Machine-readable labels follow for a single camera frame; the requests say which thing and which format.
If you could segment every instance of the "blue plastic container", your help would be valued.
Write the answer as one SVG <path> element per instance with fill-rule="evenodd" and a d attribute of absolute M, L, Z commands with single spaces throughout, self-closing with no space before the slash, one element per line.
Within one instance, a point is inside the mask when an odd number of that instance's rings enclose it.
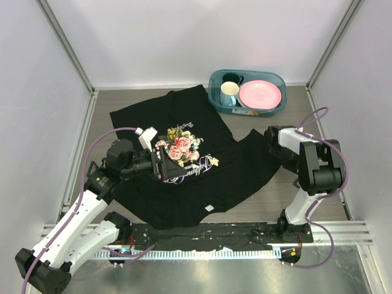
<path fill-rule="evenodd" d="M 274 109 L 256 109 L 256 108 L 247 108 L 241 106 L 225 106 L 221 104 L 221 85 L 222 85 L 222 78 L 225 74 L 233 72 L 237 75 L 242 75 L 244 77 L 244 81 L 242 85 L 248 81 L 254 80 L 263 80 L 268 81 L 281 90 L 282 93 L 282 100 L 279 105 Z M 270 72 L 256 72 L 252 70 L 229 70 L 229 69 L 222 69 L 218 70 L 217 72 L 213 73 L 211 78 L 209 79 L 208 85 L 208 100 L 216 109 L 216 111 L 226 114 L 232 115 L 252 115 L 252 116 L 263 116 L 268 117 L 275 115 L 277 112 L 282 111 L 287 104 L 286 98 L 286 84 L 284 80 Z"/>

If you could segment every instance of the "clothing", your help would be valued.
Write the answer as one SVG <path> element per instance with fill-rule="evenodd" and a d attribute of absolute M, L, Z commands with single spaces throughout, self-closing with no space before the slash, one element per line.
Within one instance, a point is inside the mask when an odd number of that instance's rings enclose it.
<path fill-rule="evenodd" d="M 203 86 L 171 91 L 110 116 L 115 128 L 153 126 L 158 134 L 152 145 L 163 145 L 188 170 L 186 176 L 163 182 L 131 179 L 115 195 L 125 208 L 158 229 L 190 227 L 211 213 L 233 208 L 264 186 L 281 164 L 256 130 L 235 141 Z M 132 132 L 117 136 L 141 150 Z"/>

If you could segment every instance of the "concrete floor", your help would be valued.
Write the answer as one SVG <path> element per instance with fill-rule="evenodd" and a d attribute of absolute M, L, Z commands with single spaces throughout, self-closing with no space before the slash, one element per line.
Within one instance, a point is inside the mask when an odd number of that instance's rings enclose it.
<path fill-rule="evenodd" d="M 150 98 L 166 95 L 169 91 L 170 89 L 100 91 L 92 116 L 85 151 L 97 137 L 113 128 L 109 112 L 122 109 L 131 104 Z M 236 115 L 221 115 L 221 117 L 233 133 L 234 139 L 241 140 L 253 128 L 263 134 L 268 126 L 298 125 L 310 112 L 312 112 L 312 108 L 305 87 L 296 86 L 287 88 L 286 108 L 271 118 Z M 314 135 L 319 135 L 316 124 L 305 128 L 305 131 Z M 116 139 L 115 134 L 111 134 L 104 138 L 93 150 L 89 161 L 94 160 L 97 163 L 100 163 L 101 159 L 105 157 L 110 143 Z M 247 200 L 226 213 L 209 215 L 203 222 L 276 221 L 282 209 L 286 208 L 292 202 L 297 193 L 298 189 L 292 185 L 295 178 L 296 176 L 294 174 L 281 168 L 266 186 L 250 196 Z M 77 179 L 72 202 L 77 196 L 79 187 L 80 175 Z M 119 203 L 113 201 L 104 212 L 97 216 L 93 223 L 99 223 L 110 211 L 116 211 L 122 214 L 133 223 L 142 222 Z M 325 200 L 314 213 L 312 219 L 317 221 L 347 220 L 341 199 L 339 197 L 334 197 Z"/>

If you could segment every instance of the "white label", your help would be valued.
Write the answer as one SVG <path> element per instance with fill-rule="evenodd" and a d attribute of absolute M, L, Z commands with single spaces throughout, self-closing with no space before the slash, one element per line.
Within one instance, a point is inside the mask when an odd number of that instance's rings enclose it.
<path fill-rule="evenodd" d="M 205 207 L 205 209 L 206 209 L 208 212 L 210 212 L 211 210 L 214 209 L 214 207 L 213 207 L 212 205 L 208 205 L 208 206 Z"/>
<path fill-rule="evenodd" d="M 257 110 L 242 110 L 242 109 L 233 109 L 232 113 L 237 113 L 239 115 L 259 115 L 260 112 L 258 112 Z"/>

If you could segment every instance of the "light blue mug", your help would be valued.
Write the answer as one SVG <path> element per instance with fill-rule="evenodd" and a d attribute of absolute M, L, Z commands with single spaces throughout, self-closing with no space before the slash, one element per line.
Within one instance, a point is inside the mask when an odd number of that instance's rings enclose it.
<path fill-rule="evenodd" d="M 238 99 L 239 87 L 232 81 L 226 81 L 220 86 L 220 104 L 235 106 Z"/>

